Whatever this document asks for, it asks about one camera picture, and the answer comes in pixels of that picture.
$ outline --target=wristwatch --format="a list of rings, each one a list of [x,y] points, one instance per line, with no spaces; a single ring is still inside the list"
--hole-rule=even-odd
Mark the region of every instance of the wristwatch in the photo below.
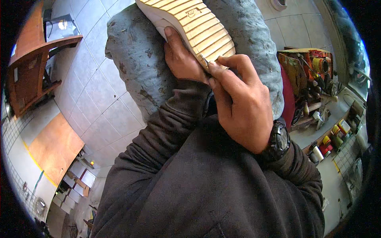
[[[290,135],[286,125],[281,120],[275,120],[271,130],[269,144],[263,151],[266,161],[274,162],[280,160],[290,147]]]

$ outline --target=gray cloth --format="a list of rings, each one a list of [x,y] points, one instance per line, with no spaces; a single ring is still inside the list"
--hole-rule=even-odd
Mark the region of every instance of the gray cloth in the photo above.
[[[273,119],[284,107],[276,46],[254,0],[204,0],[225,26],[237,54],[247,54],[270,90]],[[165,40],[134,3],[107,23],[106,57],[119,70],[144,120],[172,96],[176,78],[164,60]]]

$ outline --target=shoe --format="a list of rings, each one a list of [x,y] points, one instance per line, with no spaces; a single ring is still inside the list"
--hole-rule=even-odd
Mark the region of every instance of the shoe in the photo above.
[[[164,28],[176,29],[206,71],[207,62],[235,54],[232,38],[202,0],[136,0],[136,4],[165,40]]]

